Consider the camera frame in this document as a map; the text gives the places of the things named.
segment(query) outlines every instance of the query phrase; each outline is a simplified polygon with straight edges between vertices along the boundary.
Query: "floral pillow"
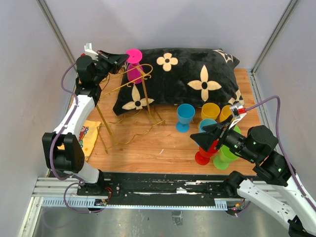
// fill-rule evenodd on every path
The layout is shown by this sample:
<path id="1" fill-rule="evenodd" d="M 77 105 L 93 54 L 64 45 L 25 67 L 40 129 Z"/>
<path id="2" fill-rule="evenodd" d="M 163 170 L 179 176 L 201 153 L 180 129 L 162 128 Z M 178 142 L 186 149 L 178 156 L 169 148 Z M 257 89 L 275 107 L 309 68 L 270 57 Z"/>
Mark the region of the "floral pillow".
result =
<path id="1" fill-rule="evenodd" d="M 153 66 L 145 80 L 150 105 L 184 104 L 195 107 L 212 102 L 219 107 L 241 102 L 234 68 L 239 60 L 222 49 L 159 48 L 141 50 L 141 64 Z M 122 84 L 127 83 L 127 75 Z M 146 106 L 142 84 L 122 87 L 113 107 L 121 115 Z"/>

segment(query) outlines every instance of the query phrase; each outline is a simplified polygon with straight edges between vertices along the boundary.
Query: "flower pattern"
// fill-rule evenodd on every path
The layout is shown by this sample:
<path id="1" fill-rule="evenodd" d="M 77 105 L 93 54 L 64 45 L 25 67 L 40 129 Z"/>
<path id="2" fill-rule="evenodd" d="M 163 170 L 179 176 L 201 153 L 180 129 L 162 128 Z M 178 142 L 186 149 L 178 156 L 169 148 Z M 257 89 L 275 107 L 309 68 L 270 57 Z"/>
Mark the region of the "flower pattern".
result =
<path id="1" fill-rule="evenodd" d="M 201 90 L 201 98 L 204 102 L 208 99 L 209 90 L 218 90 L 222 88 L 222 86 L 216 81 L 208 81 L 208 72 L 205 65 L 203 65 L 201 69 L 200 79 L 201 80 L 193 80 L 189 82 L 188 85 L 194 90 Z"/>
<path id="2" fill-rule="evenodd" d="M 240 90 L 238 90 L 238 91 L 236 91 L 236 99 L 234 99 L 234 98 L 232 97 L 232 98 L 230 98 L 230 100 L 228 101 L 228 103 L 230 103 L 231 105 L 233 105 L 235 102 L 240 102 L 241 105 L 244 105 L 245 102 L 244 102 L 243 99 L 240 99 L 240 97 L 241 97 L 241 92 L 240 92 Z"/>
<path id="3" fill-rule="evenodd" d="M 223 56 L 223 58 L 225 59 L 225 62 L 227 63 L 229 60 L 231 60 L 233 62 L 233 56 L 229 55 L 227 53 L 225 53 L 224 51 L 220 50 L 220 49 L 214 49 L 213 51 L 218 52 L 220 55 Z"/>
<path id="4" fill-rule="evenodd" d="M 157 64 L 162 65 L 162 68 L 166 71 L 169 72 L 171 70 L 171 65 L 177 65 L 178 64 L 178 59 L 177 58 L 172 58 L 171 53 L 165 53 L 163 57 L 159 57 L 157 59 Z"/>
<path id="5" fill-rule="evenodd" d="M 143 106 L 147 106 L 146 98 L 140 99 L 139 91 L 135 85 L 133 86 L 133 89 L 132 89 L 132 98 L 133 98 L 133 101 L 128 102 L 125 105 L 123 105 L 122 109 L 133 110 L 136 108 L 137 110 L 140 110 L 143 108 Z M 154 99 L 148 98 L 148 103 L 151 104 L 152 102 L 154 102 Z"/>

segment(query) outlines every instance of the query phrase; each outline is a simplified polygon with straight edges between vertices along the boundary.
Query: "wooden table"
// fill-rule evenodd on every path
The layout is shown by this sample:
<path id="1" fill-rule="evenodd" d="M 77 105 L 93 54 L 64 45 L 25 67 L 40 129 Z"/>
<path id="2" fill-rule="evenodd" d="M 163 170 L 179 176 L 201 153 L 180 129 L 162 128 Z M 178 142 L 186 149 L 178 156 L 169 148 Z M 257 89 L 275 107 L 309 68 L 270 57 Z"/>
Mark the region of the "wooden table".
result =
<path id="1" fill-rule="evenodd" d="M 235 76 L 239 89 L 245 101 L 245 107 L 254 105 L 249 79 L 245 69 L 236 69 Z M 113 79 L 104 91 L 112 90 L 120 85 L 121 78 Z M 117 92 L 102 97 L 99 107 L 107 121 L 118 121 L 112 108 L 117 99 Z M 195 162 L 195 153 L 198 146 L 189 137 L 198 132 L 198 122 L 201 121 L 200 109 L 196 109 L 190 131 L 179 133 L 175 128 L 177 122 L 176 106 L 155 106 L 161 117 L 166 121 L 166 126 L 158 125 L 145 136 L 136 137 L 134 141 L 125 146 L 115 146 L 106 154 L 100 138 L 96 141 L 94 151 L 89 163 L 102 171 L 121 172 L 159 172 L 181 174 L 229 174 L 233 170 L 245 175 L 255 174 L 253 164 L 239 158 L 231 163 L 226 170 L 218 170 L 213 162 L 201 166 Z M 101 121 L 96 109 L 90 114 L 88 120 Z M 134 133 L 144 133 L 151 126 L 151 121 L 145 110 L 135 117 L 126 118 L 122 123 L 111 124 L 111 130 L 120 142 L 131 139 Z M 247 116 L 238 123 L 243 135 L 247 135 L 250 127 L 260 125 L 256 110 L 248 112 Z M 100 130 L 106 145 L 112 145 L 110 136 L 102 127 Z"/>

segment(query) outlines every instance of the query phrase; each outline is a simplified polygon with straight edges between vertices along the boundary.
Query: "printed yellow cloth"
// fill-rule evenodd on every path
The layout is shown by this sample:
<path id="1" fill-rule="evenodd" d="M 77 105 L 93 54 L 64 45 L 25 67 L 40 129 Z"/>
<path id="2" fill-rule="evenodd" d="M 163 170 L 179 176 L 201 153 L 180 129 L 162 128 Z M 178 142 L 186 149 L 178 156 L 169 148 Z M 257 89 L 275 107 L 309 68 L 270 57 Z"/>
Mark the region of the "printed yellow cloth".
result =
<path id="1" fill-rule="evenodd" d="M 92 154 L 95 142 L 98 138 L 98 127 L 100 124 L 101 122 L 86 120 L 81 128 L 79 144 L 83 150 L 85 161 L 88 161 Z"/>

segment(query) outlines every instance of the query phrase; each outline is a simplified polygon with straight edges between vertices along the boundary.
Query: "white wall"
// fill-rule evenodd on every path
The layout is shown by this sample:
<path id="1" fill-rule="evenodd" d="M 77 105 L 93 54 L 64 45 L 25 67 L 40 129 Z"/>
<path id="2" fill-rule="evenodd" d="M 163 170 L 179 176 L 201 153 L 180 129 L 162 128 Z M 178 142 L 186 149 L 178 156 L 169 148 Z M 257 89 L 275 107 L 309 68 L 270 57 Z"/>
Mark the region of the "white wall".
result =
<path id="1" fill-rule="evenodd" d="M 60 78 L 70 63 L 34 0 L 3 2 L 0 32 L 0 236 L 14 237 L 47 170 L 41 137 L 65 113 Z"/>
<path id="2" fill-rule="evenodd" d="M 73 55 L 222 47 L 252 68 L 289 0 L 46 0 Z"/>
<path id="3" fill-rule="evenodd" d="M 280 137 L 316 198 L 316 1 L 300 1 L 257 73 L 263 98 L 281 98 Z M 276 102 L 267 104 L 275 121 Z"/>

